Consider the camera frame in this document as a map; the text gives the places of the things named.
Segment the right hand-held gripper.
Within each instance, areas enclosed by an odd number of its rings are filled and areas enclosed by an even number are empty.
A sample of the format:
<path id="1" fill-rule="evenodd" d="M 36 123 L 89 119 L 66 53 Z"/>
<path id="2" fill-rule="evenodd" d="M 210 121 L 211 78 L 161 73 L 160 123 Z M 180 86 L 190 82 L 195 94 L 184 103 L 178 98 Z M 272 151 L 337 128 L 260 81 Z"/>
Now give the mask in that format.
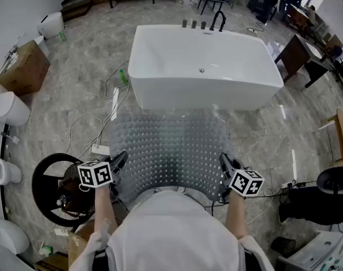
<path id="1" fill-rule="evenodd" d="M 228 158 L 224 152 L 220 153 L 219 162 L 225 175 L 222 184 L 227 190 L 234 191 L 243 198 L 258 195 L 265 181 L 260 173 L 245 166 L 236 158 Z"/>

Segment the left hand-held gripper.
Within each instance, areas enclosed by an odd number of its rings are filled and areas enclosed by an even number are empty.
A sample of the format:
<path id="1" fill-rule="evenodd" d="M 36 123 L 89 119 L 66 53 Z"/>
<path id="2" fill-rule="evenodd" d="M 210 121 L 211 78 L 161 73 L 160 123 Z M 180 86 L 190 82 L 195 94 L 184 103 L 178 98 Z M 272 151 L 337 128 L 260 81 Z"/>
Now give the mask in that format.
<path id="1" fill-rule="evenodd" d="M 97 189 L 107 185 L 112 200 L 117 200 L 120 193 L 120 172 L 127 162 L 126 151 L 114 156 L 106 156 L 102 161 L 89 161 L 77 166 L 78 174 L 83 186 Z"/>

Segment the grey perforated bath mat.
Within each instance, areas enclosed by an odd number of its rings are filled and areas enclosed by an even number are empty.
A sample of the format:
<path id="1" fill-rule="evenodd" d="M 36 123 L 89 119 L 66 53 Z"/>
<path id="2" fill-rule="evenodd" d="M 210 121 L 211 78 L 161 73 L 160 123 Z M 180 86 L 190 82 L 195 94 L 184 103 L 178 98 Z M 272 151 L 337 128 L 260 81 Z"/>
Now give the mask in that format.
<path id="1" fill-rule="evenodd" d="M 125 203 L 161 187 L 194 189 L 212 201 L 226 191 L 219 156 L 231 155 L 232 147 L 226 122 L 214 115 L 118 115 L 109 152 L 127 154 L 115 187 Z"/>

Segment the person's right forearm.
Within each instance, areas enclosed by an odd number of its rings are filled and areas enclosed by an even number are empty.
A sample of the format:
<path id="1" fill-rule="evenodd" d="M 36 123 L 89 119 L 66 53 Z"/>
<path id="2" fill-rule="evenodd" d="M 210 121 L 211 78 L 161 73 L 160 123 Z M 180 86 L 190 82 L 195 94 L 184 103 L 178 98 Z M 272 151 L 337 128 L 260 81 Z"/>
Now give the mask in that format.
<path id="1" fill-rule="evenodd" d="M 236 239 L 244 238 L 247 235 L 245 200 L 234 191 L 230 192 L 225 227 L 236 237 Z"/>

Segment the person's left forearm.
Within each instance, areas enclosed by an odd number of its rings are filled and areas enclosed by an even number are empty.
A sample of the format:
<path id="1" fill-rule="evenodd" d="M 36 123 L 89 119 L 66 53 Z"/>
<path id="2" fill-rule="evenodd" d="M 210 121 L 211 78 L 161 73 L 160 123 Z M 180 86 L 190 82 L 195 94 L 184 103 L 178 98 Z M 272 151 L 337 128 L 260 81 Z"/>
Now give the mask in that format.
<path id="1" fill-rule="evenodd" d="M 95 222 L 94 231 L 100 231 L 108 223 L 107 232 L 112 235 L 117 229 L 117 222 L 107 185 L 95 189 Z"/>

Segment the short white power strip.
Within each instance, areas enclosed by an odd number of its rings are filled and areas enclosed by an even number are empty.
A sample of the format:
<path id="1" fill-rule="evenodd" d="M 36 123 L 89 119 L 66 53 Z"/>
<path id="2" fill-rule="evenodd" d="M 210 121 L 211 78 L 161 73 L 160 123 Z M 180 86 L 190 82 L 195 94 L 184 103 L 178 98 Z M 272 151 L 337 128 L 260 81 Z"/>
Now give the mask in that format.
<path id="1" fill-rule="evenodd" d="M 108 146 L 97 145 L 97 144 L 92 145 L 91 152 L 93 154 L 99 154 L 99 155 L 105 155 L 105 156 L 110 155 L 110 149 Z"/>

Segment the long white power strip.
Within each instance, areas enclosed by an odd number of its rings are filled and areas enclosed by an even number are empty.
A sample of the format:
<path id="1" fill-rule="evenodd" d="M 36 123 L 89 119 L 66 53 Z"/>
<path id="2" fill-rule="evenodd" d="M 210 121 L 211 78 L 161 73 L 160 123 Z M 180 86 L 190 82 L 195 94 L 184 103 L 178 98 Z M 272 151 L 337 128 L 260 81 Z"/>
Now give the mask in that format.
<path id="1" fill-rule="evenodd" d="M 110 121 L 113 121 L 117 117 L 119 94 L 120 94 L 119 88 L 115 88 L 113 92 L 113 98 L 112 98 L 112 113 L 111 113 Z"/>

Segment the brown bag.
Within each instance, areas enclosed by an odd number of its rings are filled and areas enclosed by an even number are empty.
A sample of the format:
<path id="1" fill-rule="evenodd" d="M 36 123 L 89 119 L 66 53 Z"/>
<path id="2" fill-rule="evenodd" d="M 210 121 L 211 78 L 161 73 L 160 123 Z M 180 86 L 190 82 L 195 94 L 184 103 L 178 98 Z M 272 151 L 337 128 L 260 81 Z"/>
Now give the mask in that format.
<path id="1" fill-rule="evenodd" d="M 95 191 L 81 184 L 77 166 L 70 165 L 59 182 L 56 204 L 76 218 L 94 213 Z"/>

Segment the person's white shirt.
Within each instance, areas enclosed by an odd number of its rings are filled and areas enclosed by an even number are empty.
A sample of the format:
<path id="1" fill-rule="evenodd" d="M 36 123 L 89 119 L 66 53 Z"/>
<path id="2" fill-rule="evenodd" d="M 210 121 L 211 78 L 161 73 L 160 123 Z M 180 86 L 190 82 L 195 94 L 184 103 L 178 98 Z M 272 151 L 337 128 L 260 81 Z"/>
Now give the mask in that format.
<path id="1" fill-rule="evenodd" d="M 185 194 L 158 191 L 112 234 L 117 271 L 274 271 L 252 236 L 236 239 L 225 223 Z"/>

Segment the black round chair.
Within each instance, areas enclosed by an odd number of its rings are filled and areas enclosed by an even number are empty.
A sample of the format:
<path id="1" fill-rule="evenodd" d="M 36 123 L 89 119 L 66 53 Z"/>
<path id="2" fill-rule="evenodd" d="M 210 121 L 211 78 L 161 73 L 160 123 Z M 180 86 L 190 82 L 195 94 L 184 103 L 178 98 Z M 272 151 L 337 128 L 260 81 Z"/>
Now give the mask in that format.
<path id="1" fill-rule="evenodd" d="M 34 170 L 32 177 L 32 194 L 36 206 L 48 220 L 56 225 L 76 228 L 88 221 L 94 213 L 74 218 L 65 213 L 61 207 L 56 204 L 59 182 L 63 179 L 64 174 L 61 177 L 57 177 L 55 175 L 47 175 L 45 172 L 48 167 L 63 162 L 70 163 L 71 165 L 76 163 L 82 164 L 82 161 L 79 159 L 64 153 L 55 153 L 47 156 Z"/>

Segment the white bathtub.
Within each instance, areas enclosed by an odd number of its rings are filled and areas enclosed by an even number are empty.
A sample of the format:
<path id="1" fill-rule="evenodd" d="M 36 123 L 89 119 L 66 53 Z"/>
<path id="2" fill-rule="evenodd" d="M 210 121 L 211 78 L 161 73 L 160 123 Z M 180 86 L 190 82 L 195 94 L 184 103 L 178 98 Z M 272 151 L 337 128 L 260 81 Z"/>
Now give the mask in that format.
<path id="1" fill-rule="evenodd" d="M 284 85 L 261 39 L 180 25 L 138 26 L 128 74 L 145 110 L 254 111 Z"/>

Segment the small white plug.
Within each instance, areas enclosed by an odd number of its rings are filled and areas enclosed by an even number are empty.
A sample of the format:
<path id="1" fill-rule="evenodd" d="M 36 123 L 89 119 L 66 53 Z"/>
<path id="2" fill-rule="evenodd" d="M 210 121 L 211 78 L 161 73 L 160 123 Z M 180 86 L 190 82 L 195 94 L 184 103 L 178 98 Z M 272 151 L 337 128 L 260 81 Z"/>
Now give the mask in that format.
<path id="1" fill-rule="evenodd" d="M 10 136 L 6 132 L 1 132 L 1 136 L 9 138 L 16 145 L 18 145 L 20 142 L 20 139 L 17 136 Z"/>

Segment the dark wooden vanity cabinet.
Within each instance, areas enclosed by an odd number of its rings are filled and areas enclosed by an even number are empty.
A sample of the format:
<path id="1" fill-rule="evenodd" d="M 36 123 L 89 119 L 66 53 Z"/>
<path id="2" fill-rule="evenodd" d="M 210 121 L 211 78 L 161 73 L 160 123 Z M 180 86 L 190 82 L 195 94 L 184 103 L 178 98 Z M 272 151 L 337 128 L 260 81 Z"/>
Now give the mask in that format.
<path id="1" fill-rule="evenodd" d="M 310 78 L 310 81 L 305 85 L 306 89 L 332 70 L 332 67 L 325 62 L 326 59 L 322 57 L 315 45 L 297 34 L 276 57 L 275 64 L 280 60 L 287 71 L 283 82 L 287 82 L 302 67 L 306 69 Z"/>

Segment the white appliance box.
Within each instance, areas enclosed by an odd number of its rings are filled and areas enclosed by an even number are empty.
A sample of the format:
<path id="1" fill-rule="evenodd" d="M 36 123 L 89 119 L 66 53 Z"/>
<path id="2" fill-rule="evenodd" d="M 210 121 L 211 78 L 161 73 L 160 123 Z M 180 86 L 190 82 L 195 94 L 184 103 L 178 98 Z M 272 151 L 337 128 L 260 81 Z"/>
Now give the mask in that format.
<path id="1" fill-rule="evenodd" d="M 343 233 L 318 231 L 305 247 L 278 257 L 277 263 L 281 271 L 343 271 Z"/>

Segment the small white bin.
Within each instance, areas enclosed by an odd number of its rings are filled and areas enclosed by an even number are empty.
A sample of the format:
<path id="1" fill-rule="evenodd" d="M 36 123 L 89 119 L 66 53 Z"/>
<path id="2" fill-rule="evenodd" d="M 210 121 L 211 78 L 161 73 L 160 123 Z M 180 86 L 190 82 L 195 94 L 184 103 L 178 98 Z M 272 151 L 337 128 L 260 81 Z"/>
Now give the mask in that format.
<path id="1" fill-rule="evenodd" d="M 41 49 L 45 57 L 48 57 L 50 52 L 46 46 L 44 36 L 38 36 L 37 38 L 34 39 L 34 41 L 38 45 L 38 47 Z"/>

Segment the black bathtub faucet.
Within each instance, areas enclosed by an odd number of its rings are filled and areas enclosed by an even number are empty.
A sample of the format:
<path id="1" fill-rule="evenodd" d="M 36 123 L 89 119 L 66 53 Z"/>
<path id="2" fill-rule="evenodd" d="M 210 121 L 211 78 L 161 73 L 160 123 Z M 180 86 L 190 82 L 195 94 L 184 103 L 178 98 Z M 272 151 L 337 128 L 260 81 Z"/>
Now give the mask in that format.
<path id="1" fill-rule="evenodd" d="M 221 26 L 220 26 L 218 31 L 219 32 L 223 31 L 223 28 L 224 28 L 225 23 L 226 23 L 226 16 L 225 16 L 225 14 L 221 10 L 217 11 L 216 14 L 214 15 L 213 22 L 212 22 L 212 24 L 211 24 L 211 26 L 209 28 L 210 31 L 214 31 L 214 27 L 216 25 L 216 21 L 217 21 L 217 18 L 219 17 L 219 15 L 222 16 L 222 23 L 221 23 Z"/>

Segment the dark wooden platform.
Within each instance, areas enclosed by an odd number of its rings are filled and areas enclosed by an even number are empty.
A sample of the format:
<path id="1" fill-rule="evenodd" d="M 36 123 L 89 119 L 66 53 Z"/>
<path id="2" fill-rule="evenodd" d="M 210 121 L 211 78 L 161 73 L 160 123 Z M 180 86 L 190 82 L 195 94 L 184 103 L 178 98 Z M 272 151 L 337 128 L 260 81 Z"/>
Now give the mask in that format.
<path id="1" fill-rule="evenodd" d="M 75 0 L 62 6 L 61 15 L 63 21 L 85 16 L 93 5 L 92 0 Z"/>

